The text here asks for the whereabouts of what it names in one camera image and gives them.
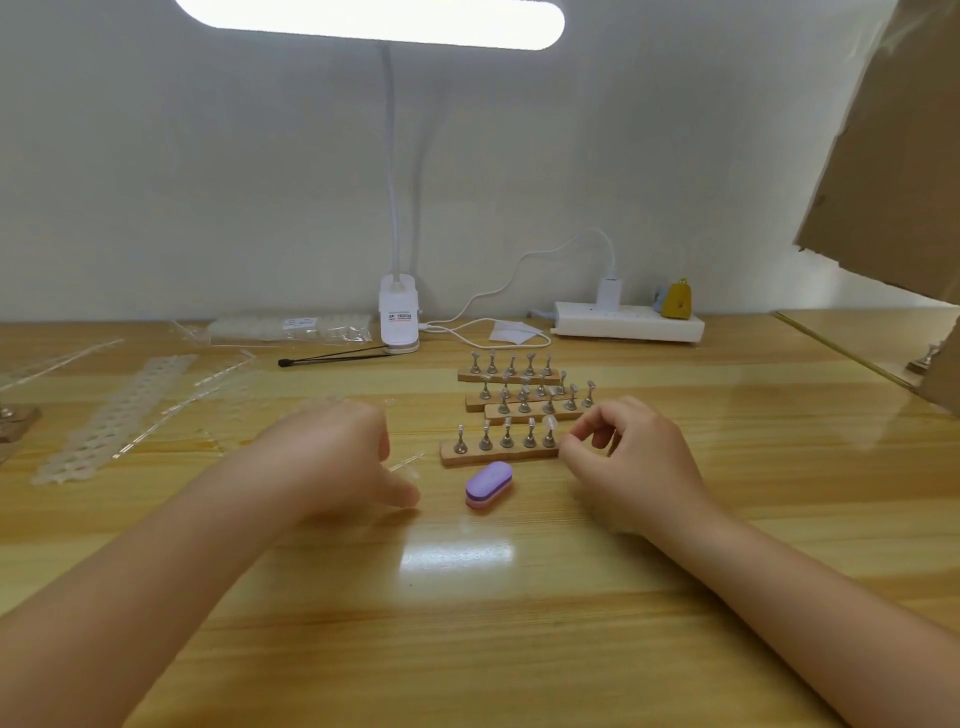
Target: desk surface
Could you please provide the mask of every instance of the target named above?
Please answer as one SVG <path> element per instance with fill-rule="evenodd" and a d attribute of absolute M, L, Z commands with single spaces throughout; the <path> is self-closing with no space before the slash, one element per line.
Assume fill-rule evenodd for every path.
<path fill-rule="evenodd" d="M 780 316 L 839 352 L 908 387 L 924 378 L 906 368 L 946 339 L 960 308 L 781 311 Z"/>
<path fill-rule="evenodd" d="M 464 423 L 466 347 L 262 372 L 193 405 L 88 482 L 29 480 L 151 355 L 190 352 L 166 325 L 0 326 L 0 372 L 115 336 L 125 344 L 5 393 L 43 420 L 0 467 L 0 610 L 131 525 L 221 449 L 304 398 L 386 407 L 418 513 L 309 523 L 238 582 L 133 726 L 840 725 L 711 594 L 641 540 L 585 518 L 561 463 L 469 512 L 476 469 L 444 471 Z M 598 396 L 631 393 L 682 425 L 735 512 L 960 628 L 960 423 L 772 317 L 708 319 L 699 348 L 563 340 L 554 364 Z M 170 401 L 235 360 L 202 353 Z"/>

